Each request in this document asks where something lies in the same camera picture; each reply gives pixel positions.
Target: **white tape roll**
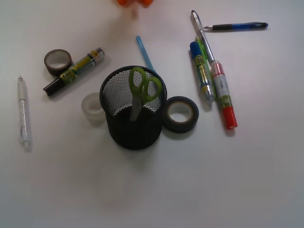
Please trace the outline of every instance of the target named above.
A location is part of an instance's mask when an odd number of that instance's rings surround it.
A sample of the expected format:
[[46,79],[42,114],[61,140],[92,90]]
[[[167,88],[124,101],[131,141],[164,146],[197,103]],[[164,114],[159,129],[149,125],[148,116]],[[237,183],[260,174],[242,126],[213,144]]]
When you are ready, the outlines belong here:
[[81,108],[88,120],[100,124],[105,121],[105,111],[100,105],[99,93],[86,96],[81,102]]

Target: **green highlighter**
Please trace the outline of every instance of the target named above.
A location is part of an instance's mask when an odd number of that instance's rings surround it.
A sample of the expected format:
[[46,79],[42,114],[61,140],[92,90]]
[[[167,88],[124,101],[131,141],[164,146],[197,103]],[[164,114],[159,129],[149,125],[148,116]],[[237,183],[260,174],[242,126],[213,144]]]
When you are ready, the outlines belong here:
[[211,73],[210,73],[210,70],[209,70],[209,66],[208,66],[208,62],[207,62],[207,59],[208,59],[207,52],[206,52],[206,50],[204,48],[204,45],[202,44],[199,36],[195,37],[195,42],[197,42],[197,44],[199,45],[200,52],[202,53],[204,64],[205,64],[206,70],[207,70],[207,75],[209,77],[209,80],[212,82],[212,88],[213,88],[213,91],[214,91],[214,99],[215,99],[215,102],[217,102],[218,96],[217,96],[217,92],[216,92],[216,89],[214,87],[214,83],[213,83],[213,80],[212,80],[212,77],[211,77]]

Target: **pen holder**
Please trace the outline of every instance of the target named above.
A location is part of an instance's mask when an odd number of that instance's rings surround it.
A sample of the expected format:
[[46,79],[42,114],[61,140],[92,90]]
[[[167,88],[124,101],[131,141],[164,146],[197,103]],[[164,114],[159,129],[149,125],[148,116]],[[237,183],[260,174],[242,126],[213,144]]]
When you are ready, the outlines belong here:
[[[159,97],[145,103],[136,121],[130,122],[133,95],[129,86],[130,71],[137,66],[126,66],[111,73],[100,88],[100,103],[105,111],[111,137],[120,146],[130,150],[140,150],[151,146],[162,130],[162,110],[167,100],[167,89],[162,78],[154,71],[142,67],[147,78],[157,77],[162,84]],[[141,82],[139,72],[134,73],[134,84]],[[148,93],[155,94],[154,83],[149,85]]]

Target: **scissor blade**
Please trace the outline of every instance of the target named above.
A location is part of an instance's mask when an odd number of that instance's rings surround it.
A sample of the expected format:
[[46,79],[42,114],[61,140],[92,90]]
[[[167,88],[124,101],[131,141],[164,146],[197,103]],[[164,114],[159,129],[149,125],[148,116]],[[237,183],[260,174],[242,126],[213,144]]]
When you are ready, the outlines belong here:
[[143,104],[141,99],[137,96],[133,96],[130,121],[136,121],[137,117],[139,116],[139,113],[142,110],[142,105]]

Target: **scissors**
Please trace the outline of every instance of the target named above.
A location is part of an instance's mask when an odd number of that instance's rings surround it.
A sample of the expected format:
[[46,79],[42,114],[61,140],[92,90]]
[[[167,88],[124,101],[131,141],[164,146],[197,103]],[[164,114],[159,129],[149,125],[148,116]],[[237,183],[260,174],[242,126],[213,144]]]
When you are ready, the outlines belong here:
[[[142,76],[142,81],[139,86],[134,85],[134,73],[135,71],[139,72]],[[156,93],[152,96],[148,94],[149,82],[154,82],[156,86]],[[140,67],[134,67],[129,76],[129,86],[132,98],[132,109],[130,115],[130,121],[136,121],[139,113],[142,110],[142,107],[145,103],[153,101],[156,99],[162,92],[162,83],[157,77],[148,77],[144,69]]]

